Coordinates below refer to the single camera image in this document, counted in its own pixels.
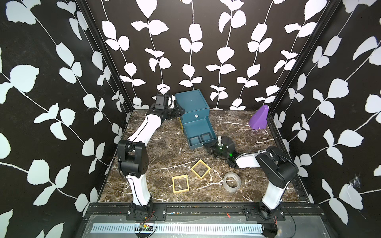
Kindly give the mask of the teal drawer cabinet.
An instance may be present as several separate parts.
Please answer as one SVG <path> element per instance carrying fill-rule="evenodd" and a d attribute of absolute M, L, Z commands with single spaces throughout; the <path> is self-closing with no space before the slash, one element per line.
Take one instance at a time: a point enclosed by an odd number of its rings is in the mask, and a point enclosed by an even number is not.
<path fill-rule="evenodd" d="M 199 89 L 177 93 L 175 97 L 177 104 L 185 110 L 181 116 L 183 124 L 209 116 L 209 105 Z"/>

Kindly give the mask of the purple wedge block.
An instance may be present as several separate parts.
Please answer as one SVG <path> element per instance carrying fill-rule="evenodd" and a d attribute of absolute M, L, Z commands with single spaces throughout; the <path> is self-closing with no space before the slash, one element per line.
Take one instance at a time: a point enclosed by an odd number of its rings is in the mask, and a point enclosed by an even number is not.
<path fill-rule="evenodd" d="M 263 130 L 267 127 L 267 116 L 268 116 L 269 106 L 262 105 L 258 111 L 249 120 L 249 126 L 253 130 Z"/>

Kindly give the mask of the black front rail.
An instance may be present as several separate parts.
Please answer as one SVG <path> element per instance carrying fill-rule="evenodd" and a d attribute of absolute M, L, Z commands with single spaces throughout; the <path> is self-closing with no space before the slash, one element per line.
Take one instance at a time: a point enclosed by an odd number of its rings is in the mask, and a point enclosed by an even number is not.
<path fill-rule="evenodd" d="M 151 205 L 149 212 L 130 208 L 129 203 L 91 203 L 84 215 L 89 219 L 92 215 L 121 216 L 126 220 L 152 218 L 154 221 L 169 221 L 170 216 L 176 218 L 191 216 L 217 216 L 238 217 L 243 216 L 246 221 L 274 223 L 285 221 L 286 217 L 297 216 L 324 216 L 323 210 L 318 205 L 299 202 L 282 203 L 272 215 L 265 216 L 260 211 L 257 202 L 212 202 L 212 203 L 170 203 L 158 202 Z"/>

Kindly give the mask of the yellow brooch box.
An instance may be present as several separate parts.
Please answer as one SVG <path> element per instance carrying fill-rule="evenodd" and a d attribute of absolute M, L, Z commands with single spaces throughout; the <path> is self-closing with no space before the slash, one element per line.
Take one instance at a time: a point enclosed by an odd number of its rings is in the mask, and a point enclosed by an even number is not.
<path fill-rule="evenodd" d="M 173 193 L 188 192 L 190 190 L 188 175 L 172 177 Z"/>
<path fill-rule="evenodd" d="M 192 167 L 191 171 L 199 178 L 204 179 L 210 172 L 211 167 L 208 166 L 203 160 L 197 161 Z"/>

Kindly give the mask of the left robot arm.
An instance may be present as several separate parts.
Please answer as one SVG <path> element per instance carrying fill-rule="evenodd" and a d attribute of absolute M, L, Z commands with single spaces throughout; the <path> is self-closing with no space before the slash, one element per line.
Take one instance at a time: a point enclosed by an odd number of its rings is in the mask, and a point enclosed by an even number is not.
<path fill-rule="evenodd" d="M 117 146 L 118 170 L 130 184 L 133 201 L 131 213 L 153 213 L 152 196 L 148 191 L 146 172 L 149 166 L 147 144 L 165 120 L 179 118 L 185 113 L 179 105 L 160 109 L 157 105 L 148 110 L 137 131 L 127 140 L 120 140 Z"/>

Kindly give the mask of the white perforated strip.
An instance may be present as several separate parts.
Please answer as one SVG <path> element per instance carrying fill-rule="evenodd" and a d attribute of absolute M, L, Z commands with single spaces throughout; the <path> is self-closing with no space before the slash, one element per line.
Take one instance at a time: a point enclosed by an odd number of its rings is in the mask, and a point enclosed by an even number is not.
<path fill-rule="evenodd" d="M 138 223 L 94 223 L 90 230 L 92 234 L 187 234 L 187 235 L 244 235 L 256 236 L 263 234 L 261 224 L 151 224 L 153 232 L 137 233 Z"/>

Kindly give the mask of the clear tape roll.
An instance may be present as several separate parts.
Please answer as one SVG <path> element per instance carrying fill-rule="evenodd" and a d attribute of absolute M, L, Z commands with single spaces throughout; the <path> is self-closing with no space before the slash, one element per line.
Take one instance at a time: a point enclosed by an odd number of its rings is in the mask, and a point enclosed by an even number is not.
<path fill-rule="evenodd" d="M 235 193 L 241 187 L 241 179 L 234 172 L 228 172 L 223 178 L 223 188 L 229 193 Z"/>

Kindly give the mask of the small circuit board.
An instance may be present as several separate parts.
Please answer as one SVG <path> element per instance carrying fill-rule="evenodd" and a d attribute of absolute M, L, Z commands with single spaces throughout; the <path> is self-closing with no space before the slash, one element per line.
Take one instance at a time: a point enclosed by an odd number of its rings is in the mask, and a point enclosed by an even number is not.
<path fill-rule="evenodd" d="M 154 226 L 151 224 L 147 223 L 140 223 L 136 227 L 136 232 L 137 233 L 142 233 L 142 232 L 153 232 Z"/>

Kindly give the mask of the teal drawer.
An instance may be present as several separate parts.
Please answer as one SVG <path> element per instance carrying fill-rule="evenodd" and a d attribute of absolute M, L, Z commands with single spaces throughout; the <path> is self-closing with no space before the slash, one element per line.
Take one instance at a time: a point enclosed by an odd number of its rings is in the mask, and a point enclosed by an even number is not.
<path fill-rule="evenodd" d="M 183 124 L 184 135 L 187 139 L 191 150 L 203 147 L 204 144 L 210 143 L 217 139 L 214 129 L 211 125 L 209 117 Z M 200 143 L 190 146 L 190 138 L 194 136 L 200 137 Z"/>

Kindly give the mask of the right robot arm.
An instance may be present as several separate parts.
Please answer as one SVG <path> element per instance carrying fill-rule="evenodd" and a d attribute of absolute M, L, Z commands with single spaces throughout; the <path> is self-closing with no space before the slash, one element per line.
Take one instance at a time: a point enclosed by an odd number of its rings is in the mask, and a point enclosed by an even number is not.
<path fill-rule="evenodd" d="M 220 136 L 204 144 L 208 153 L 220 158 L 233 169 L 261 168 L 269 180 L 265 195 L 259 204 L 259 215 L 264 220 L 274 217 L 281 204 L 286 187 L 299 172 L 296 164 L 276 146 L 253 153 L 238 153 L 230 137 Z"/>

